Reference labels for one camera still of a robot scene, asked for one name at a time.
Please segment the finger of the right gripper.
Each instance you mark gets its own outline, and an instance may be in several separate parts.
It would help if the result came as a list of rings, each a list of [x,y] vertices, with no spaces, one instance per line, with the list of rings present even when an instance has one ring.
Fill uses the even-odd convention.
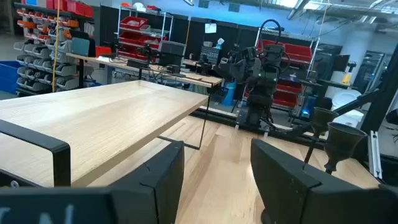
[[[241,81],[244,77],[246,61],[236,63],[221,63],[213,67],[213,70],[227,82]]]

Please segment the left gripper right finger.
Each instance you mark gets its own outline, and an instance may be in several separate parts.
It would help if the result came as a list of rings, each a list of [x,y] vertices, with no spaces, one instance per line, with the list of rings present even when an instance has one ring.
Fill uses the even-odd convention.
[[[308,191],[321,185],[302,165],[260,139],[251,141],[252,173],[272,224],[301,224]]]

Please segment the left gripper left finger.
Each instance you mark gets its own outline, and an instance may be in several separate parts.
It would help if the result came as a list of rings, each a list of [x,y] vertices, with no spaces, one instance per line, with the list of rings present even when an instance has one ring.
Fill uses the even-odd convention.
[[[117,224],[174,224],[184,176],[184,142],[164,147],[113,182]]]

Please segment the black candlestick holder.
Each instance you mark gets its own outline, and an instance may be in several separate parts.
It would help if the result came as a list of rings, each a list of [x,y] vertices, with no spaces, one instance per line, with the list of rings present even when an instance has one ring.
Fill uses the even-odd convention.
[[[328,130],[327,123],[332,122],[339,115],[334,111],[330,111],[328,109],[320,107],[314,107],[313,109],[314,111],[310,122],[313,129],[313,136],[307,154],[305,156],[302,169],[304,169],[305,166],[308,164],[319,136],[321,135],[321,133],[324,133]]]
[[[360,129],[341,123],[329,122],[327,125],[328,138],[324,151],[328,162],[324,167],[327,174],[332,174],[336,171],[337,163],[352,157],[358,143],[368,135]]]

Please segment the small parts drawer cabinet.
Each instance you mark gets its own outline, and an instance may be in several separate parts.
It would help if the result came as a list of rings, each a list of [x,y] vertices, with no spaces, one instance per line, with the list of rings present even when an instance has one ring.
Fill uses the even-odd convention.
[[[221,50],[214,47],[202,46],[200,50],[200,61],[207,59],[213,65],[217,65],[221,60]]]

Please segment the blue barrel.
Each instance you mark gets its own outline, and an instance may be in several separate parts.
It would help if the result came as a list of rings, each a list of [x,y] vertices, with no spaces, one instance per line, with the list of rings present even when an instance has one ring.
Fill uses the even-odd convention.
[[[226,106],[233,104],[234,92],[236,89],[236,82],[225,82],[223,85],[223,99],[221,103]]]

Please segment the wooden workbench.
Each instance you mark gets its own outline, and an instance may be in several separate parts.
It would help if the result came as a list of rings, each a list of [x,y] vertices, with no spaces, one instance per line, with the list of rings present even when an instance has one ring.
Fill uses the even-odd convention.
[[[111,71],[116,68],[118,70],[122,70],[129,74],[132,74],[132,73],[138,74],[139,72],[141,72],[143,74],[144,72],[146,72],[146,73],[154,74],[158,78],[165,77],[165,78],[169,78],[171,80],[175,80],[178,82],[194,84],[194,85],[203,86],[203,87],[207,87],[207,88],[215,87],[221,83],[221,78],[207,77],[207,76],[203,76],[203,75],[200,75],[197,73],[180,72],[179,75],[170,74],[170,73],[167,73],[166,71],[158,69],[158,66],[156,66],[156,65],[150,65],[149,68],[129,67],[129,66],[127,66],[127,60],[125,58],[112,60],[107,57],[97,57],[97,58],[86,57],[86,56],[76,55],[76,54],[72,54],[72,53],[66,53],[66,55],[69,57],[77,58],[79,60],[102,64],[105,66],[106,69],[111,70]]]

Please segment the grey equipment box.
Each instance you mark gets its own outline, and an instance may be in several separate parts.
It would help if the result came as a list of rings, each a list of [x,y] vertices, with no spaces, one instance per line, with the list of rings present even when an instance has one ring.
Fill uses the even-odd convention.
[[[158,64],[182,66],[187,46],[178,42],[163,40],[158,48]]]

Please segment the yellow spray bottle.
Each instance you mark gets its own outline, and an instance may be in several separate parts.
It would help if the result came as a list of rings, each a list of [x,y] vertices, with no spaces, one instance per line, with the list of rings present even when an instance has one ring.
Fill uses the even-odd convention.
[[[356,67],[356,62],[349,62],[347,63],[348,71],[343,72],[343,78],[341,80],[341,83],[344,85],[350,85],[350,80],[352,76],[352,71]]]

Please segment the white plastic seat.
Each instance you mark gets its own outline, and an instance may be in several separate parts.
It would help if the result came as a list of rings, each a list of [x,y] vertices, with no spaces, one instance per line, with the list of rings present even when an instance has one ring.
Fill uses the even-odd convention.
[[[361,93],[357,90],[340,90],[332,98],[332,110],[337,110],[338,108],[351,103],[356,100],[357,97],[361,96]],[[357,127],[358,123],[362,120],[364,114],[358,110],[351,110],[347,113],[340,115],[335,118],[333,122],[341,123],[354,128]]]

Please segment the parts bin rack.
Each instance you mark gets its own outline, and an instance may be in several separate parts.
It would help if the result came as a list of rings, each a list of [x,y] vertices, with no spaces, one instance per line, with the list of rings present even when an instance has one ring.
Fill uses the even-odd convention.
[[[93,67],[66,53],[95,53],[94,10],[81,0],[22,0],[14,3],[25,41],[16,42],[16,94],[32,96],[91,86]]]

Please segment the blue storage bin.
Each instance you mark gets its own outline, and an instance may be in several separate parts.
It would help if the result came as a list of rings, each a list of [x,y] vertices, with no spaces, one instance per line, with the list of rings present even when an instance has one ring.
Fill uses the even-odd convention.
[[[19,75],[17,69],[22,65],[17,61],[0,61],[0,90],[15,94]]]

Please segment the wooden shelf black metal frame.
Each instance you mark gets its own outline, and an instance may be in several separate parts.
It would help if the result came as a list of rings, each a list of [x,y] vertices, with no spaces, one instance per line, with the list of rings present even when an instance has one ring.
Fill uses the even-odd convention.
[[[0,119],[67,142],[85,187],[208,101],[143,80],[0,101]]]

